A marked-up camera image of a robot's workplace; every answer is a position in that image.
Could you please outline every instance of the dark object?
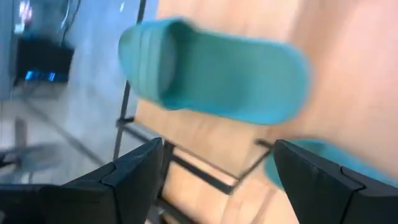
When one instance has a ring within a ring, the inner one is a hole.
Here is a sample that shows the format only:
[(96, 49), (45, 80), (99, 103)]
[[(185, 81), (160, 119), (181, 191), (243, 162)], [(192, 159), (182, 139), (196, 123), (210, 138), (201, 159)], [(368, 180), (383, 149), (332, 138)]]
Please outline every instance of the dark object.
[(398, 223), (398, 189), (276, 141), (274, 159), (294, 212), (307, 223)]
[(159, 189), (156, 138), (65, 185), (0, 185), (0, 223), (144, 223)]
[(19, 38), (14, 85), (24, 80), (68, 82), (73, 53), (72, 48), (47, 39)]

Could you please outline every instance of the teal slide sandal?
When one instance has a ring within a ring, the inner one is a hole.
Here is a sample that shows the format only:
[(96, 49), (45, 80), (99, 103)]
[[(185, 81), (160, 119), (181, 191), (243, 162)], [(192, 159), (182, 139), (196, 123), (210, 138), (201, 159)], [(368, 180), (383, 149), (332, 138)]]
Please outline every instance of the teal slide sandal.
[[(297, 139), (290, 142), (334, 163), (345, 166), (353, 171), (359, 172), (360, 174), (366, 175), (385, 184), (398, 187), (398, 180), (394, 180), (393, 178), (388, 177), (386, 174), (383, 174), (376, 168), (371, 167), (365, 162), (355, 158), (354, 156), (348, 154), (347, 152), (328, 142), (312, 139)], [(266, 176), (280, 189), (283, 189), (282, 182), (279, 179), (273, 156), (267, 157), (264, 164), (264, 169), (266, 172)]]
[(256, 124), (293, 118), (310, 86), (308, 63), (292, 46), (200, 30), (178, 18), (127, 29), (119, 59), (141, 98)]

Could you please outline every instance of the light wood surface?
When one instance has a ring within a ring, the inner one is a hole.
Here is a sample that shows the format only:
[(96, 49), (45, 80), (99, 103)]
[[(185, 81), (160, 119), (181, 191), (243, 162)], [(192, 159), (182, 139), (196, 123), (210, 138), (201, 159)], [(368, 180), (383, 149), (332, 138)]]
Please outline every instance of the light wood surface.
[[(398, 177), (398, 1), (160, 0), (158, 16), (291, 42), (313, 65), (313, 87), (304, 110), (278, 126), (165, 111), (143, 100), (138, 122), (235, 174), (261, 152), (255, 138), (317, 138)], [(297, 223), (286, 195), (261, 169), (228, 197), (173, 165), (164, 195), (201, 223)]]

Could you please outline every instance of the gray tile floor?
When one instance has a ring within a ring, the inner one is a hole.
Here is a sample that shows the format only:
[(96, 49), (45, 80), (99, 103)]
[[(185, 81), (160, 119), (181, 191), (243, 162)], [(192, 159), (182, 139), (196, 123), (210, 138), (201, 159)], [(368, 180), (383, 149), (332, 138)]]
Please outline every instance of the gray tile floor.
[[(81, 0), (67, 40), (76, 47), (70, 82), (53, 98), (28, 98), (2, 104), (0, 148), (14, 145), (14, 122), (28, 126), (28, 144), (55, 142), (62, 148), (58, 167), (35, 173), (33, 182), (62, 184), (112, 159), (124, 83), (117, 55), (122, 32), (135, 24), (138, 0)], [(145, 20), (154, 19), (157, 0), (147, 1)], [(128, 114), (136, 110), (131, 94)], [(123, 136), (121, 154), (141, 143)]]

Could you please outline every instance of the wooden floor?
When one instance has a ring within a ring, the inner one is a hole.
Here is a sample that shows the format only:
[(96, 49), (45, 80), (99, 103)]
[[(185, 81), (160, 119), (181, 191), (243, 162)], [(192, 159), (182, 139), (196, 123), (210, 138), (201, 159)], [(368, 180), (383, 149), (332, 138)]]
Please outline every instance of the wooden floor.
[[(143, 100), (138, 122), (235, 174), (262, 152), (253, 144), (256, 138), (317, 138), (398, 177), (397, 1), (160, 0), (158, 17), (169, 16), (294, 44), (313, 65), (312, 94), (295, 119), (272, 127), (165, 111)], [(227, 196), (172, 165), (164, 197), (200, 223), (298, 223), (286, 195), (262, 169)]]

